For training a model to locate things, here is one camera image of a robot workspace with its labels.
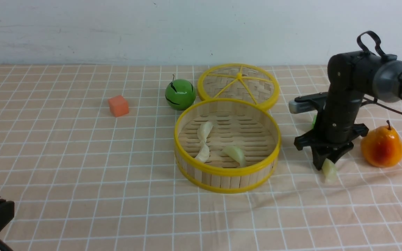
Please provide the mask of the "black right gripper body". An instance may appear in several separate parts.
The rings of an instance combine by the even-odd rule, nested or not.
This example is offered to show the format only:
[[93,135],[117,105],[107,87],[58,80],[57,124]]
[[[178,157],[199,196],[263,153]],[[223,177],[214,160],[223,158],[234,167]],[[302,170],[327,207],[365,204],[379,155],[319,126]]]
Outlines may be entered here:
[[368,127],[355,123],[363,96],[360,92],[328,92],[324,108],[317,111],[314,128],[295,138],[296,149],[323,146],[331,152],[334,147],[352,143],[360,136],[365,137]]

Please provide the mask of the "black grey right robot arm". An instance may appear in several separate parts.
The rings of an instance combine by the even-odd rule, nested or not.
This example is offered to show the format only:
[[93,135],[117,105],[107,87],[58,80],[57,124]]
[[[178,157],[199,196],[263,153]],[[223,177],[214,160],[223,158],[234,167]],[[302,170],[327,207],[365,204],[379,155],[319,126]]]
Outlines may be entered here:
[[369,129],[355,120],[365,95],[392,103],[402,100],[402,61],[392,54],[377,56],[355,51],[334,55],[328,62],[327,92],[299,96],[289,102],[293,114],[317,110],[314,127],[294,140],[297,150],[310,147],[313,164],[322,169],[326,159],[336,163],[366,137]]

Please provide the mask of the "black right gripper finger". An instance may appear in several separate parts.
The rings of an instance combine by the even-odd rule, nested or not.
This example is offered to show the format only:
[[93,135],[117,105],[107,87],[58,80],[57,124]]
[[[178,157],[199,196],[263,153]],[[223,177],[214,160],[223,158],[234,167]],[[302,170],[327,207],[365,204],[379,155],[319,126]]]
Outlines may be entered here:
[[345,145],[341,145],[339,147],[334,147],[331,151],[331,153],[328,156],[328,159],[332,161],[333,163],[337,163],[337,161],[344,156],[346,153],[351,151],[354,147],[353,143],[348,143]]
[[311,153],[313,157],[313,164],[317,170],[322,170],[322,165],[328,157],[328,147],[312,146]]

